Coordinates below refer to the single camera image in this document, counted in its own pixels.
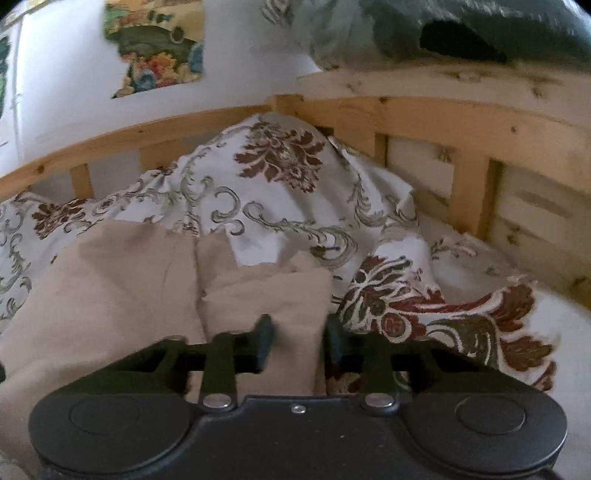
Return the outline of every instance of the floral duvet cover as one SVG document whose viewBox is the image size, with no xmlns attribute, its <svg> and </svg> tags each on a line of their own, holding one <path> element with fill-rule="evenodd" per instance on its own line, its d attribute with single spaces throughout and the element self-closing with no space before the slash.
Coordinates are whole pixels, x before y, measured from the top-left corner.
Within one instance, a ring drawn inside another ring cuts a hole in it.
<svg viewBox="0 0 591 480">
<path fill-rule="evenodd" d="M 255 115 L 104 199 L 54 205 L 24 193 L 0 218 L 0 335 L 62 247 L 98 222 L 159 222 L 197 237 L 224 229 L 245 265 L 309 250 L 333 274 L 332 310 L 347 328 L 435 338 L 548 392 L 570 427 L 557 470 L 588 478 L 591 313 L 417 215 L 407 183 L 305 122 Z M 359 378 L 327 385 L 354 392 Z"/>
</svg>

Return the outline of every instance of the dark green fabric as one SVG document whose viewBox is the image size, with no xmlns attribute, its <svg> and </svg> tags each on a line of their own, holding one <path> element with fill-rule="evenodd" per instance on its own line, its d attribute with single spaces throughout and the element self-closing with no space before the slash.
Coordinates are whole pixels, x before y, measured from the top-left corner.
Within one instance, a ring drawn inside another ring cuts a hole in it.
<svg viewBox="0 0 591 480">
<path fill-rule="evenodd" d="M 325 69 L 446 56 L 591 70 L 591 17 L 574 0 L 290 0 L 285 17 Z"/>
</svg>

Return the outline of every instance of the floral wall poster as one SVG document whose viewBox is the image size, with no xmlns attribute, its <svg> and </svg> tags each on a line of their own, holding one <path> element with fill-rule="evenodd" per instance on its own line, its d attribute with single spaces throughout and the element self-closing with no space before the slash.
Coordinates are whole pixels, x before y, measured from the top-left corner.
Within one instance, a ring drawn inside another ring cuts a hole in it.
<svg viewBox="0 0 591 480">
<path fill-rule="evenodd" d="M 4 99 L 6 98 L 8 82 L 8 55 L 10 53 L 10 40 L 8 36 L 0 39 L 0 118 L 4 113 Z"/>
<path fill-rule="evenodd" d="M 129 67 L 119 98 L 203 75 L 203 0 L 106 0 L 105 37 Z"/>
</svg>

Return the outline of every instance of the metal rivet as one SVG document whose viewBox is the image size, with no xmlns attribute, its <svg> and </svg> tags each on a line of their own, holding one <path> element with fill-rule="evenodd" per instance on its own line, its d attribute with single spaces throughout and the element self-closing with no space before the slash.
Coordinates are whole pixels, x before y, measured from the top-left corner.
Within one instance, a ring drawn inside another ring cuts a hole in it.
<svg viewBox="0 0 591 480">
<path fill-rule="evenodd" d="M 301 414 L 301 413 L 306 413 L 306 407 L 303 405 L 292 405 L 291 406 L 291 411 L 293 413 L 297 413 L 297 414 Z"/>
<path fill-rule="evenodd" d="M 372 408 L 388 408 L 394 405 L 394 399 L 387 393 L 370 393 L 365 396 L 365 403 Z"/>
<path fill-rule="evenodd" d="M 187 337 L 185 337 L 184 335 L 171 335 L 171 336 L 165 337 L 164 340 L 174 340 L 175 342 L 188 343 Z"/>
<path fill-rule="evenodd" d="M 203 405 L 207 408 L 215 408 L 216 410 L 228 408 L 232 405 L 232 397 L 225 393 L 210 393 L 203 399 Z"/>
</svg>

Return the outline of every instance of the white wall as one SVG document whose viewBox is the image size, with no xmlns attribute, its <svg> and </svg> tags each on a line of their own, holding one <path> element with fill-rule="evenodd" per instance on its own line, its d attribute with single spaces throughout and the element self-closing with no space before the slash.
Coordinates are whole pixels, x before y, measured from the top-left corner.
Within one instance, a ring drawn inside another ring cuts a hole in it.
<svg viewBox="0 0 591 480">
<path fill-rule="evenodd" d="M 120 99 L 111 96 L 127 65 L 103 37 L 104 0 L 56 0 L 25 16 L 15 89 L 19 164 L 133 124 L 261 103 L 295 92 L 297 76 L 317 71 L 288 31 L 263 18 L 262 0 L 204 2 L 205 77 Z M 0 163 L 15 160 L 0 150 Z"/>
</svg>

